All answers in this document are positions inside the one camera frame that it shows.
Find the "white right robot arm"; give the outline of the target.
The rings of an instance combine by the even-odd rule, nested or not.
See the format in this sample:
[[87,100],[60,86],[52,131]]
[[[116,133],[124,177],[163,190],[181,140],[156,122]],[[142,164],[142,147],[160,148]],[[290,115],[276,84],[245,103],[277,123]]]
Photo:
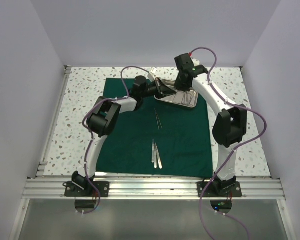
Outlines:
[[174,58],[178,75],[174,87],[180,91],[195,90],[213,110],[216,120],[212,136],[218,144],[218,162],[213,180],[213,192],[225,196],[236,183],[235,147],[247,132],[247,110],[237,106],[210,79],[211,72],[203,65],[195,65],[189,53]]

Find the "thin pointed steel forceps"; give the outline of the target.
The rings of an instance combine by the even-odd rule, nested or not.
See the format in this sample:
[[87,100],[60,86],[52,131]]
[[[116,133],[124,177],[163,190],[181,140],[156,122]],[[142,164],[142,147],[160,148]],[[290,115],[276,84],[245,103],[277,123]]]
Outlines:
[[154,109],[154,111],[155,111],[155,116],[156,116],[157,127],[159,130],[162,130],[163,126],[162,126],[161,120],[159,118],[158,112],[156,109]]

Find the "dark green surgical cloth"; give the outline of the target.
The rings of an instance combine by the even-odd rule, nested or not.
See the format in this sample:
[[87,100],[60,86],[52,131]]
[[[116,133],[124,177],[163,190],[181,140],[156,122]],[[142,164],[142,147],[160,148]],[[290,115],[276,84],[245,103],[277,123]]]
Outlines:
[[[158,129],[155,109],[163,129]],[[152,141],[158,147],[162,169],[152,163]],[[121,113],[105,140],[96,171],[104,173],[213,176],[213,156],[206,101],[194,108],[147,97],[140,109]]]

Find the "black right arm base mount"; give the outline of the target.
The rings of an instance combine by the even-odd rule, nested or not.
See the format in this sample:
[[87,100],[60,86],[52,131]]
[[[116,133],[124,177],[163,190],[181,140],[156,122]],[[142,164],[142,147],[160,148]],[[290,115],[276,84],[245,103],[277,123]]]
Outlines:
[[204,198],[242,197],[241,185],[234,176],[229,180],[220,180],[216,177],[203,193]]

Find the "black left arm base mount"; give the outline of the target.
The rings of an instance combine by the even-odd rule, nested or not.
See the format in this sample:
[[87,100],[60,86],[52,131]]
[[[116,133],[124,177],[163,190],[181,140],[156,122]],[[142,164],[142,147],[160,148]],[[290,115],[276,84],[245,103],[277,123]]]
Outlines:
[[85,176],[75,172],[70,181],[62,184],[65,187],[64,195],[66,197],[102,197],[107,198],[110,191],[110,183],[108,181],[94,181],[90,179],[93,186],[88,182]]

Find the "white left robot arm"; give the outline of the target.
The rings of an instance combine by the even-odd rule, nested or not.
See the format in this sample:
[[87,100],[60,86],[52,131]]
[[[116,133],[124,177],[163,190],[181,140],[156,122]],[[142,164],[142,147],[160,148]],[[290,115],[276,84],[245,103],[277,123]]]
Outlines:
[[119,115],[138,110],[145,98],[155,96],[162,99],[175,94],[176,91],[166,86],[160,78],[154,78],[148,83],[144,76],[137,76],[126,96],[99,97],[82,121],[83,127],[91,134],[91,140],[84,154],[83,167],[75,171],[71,177],[77,192],[85,197],[93,193],[95,167],[103,144],[114,131]]

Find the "stainless steel instrument tray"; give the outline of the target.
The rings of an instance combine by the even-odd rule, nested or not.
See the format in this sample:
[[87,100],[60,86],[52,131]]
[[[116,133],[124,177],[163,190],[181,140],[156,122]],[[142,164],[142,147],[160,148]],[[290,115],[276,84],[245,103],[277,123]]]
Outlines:
[[164,98],[158,99],[154,97],[157,101],[161,101],[167,104],[173,104],[177,106],[195,108],[198,102],[199,93],[191,88],[189,91],[177,90],[174,87],[175,82],[173,80],[162,79],[161,80],[168,88],[174,90],[176,94],[166,96]]

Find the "steel tweezers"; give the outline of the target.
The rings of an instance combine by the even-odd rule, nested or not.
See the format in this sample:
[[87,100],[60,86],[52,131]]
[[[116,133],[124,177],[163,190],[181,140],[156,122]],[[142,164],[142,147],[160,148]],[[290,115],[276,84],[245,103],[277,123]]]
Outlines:
[[155,162],[155,142],[154,142],[154,139],[152,139],[152,145],[151,145],[151,162],[153,164]]
[[157,146],[156,146],[156,156],[157,156],[158,166],[159,166],[160,169],[162,169],[163,165],[162,165],[162,161],[161,161],[161,156],[160,156],[160,153],[159,153],[159,149],[158,149]]
[[154,143],[153,144],[153,164],[154,164],[154,168],[156,169],[158,167],[158,159],[157,159],[157,146]]

